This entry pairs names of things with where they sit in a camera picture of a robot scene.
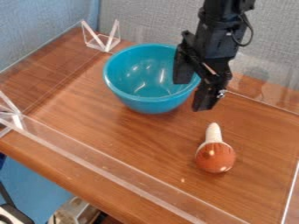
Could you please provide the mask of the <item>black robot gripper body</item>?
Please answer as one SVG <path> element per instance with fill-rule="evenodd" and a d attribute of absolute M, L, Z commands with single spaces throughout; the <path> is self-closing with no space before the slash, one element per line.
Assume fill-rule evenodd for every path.
<path fill-rule="evenodd" d="M 244 43 L 246 31 L 254 32 L 246 12 L 256 9 L 257 0 L 205 0 L 199 9 L 197 33 L 182 33 L 178 48 L 190 59 L 194 73 L 209 81 L 232 79 L 230 61 Z"/>

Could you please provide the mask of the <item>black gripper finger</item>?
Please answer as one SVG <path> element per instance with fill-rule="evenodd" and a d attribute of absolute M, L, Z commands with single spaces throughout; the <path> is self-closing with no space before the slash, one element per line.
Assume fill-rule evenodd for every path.
<path fill-rule="evenodd" d="M 193 111 L 212 110 L 226 93 L 228 89 L 221 85 L 212 85 L 202 82 L 194 95 Z"/>
<path fill-rule="evenodd" d="M 175 84 L 189 84 L 193 80 L 193 76 L 193 64 L 182 49 L 178 48 L 174 56 L 173 82 Z"/>

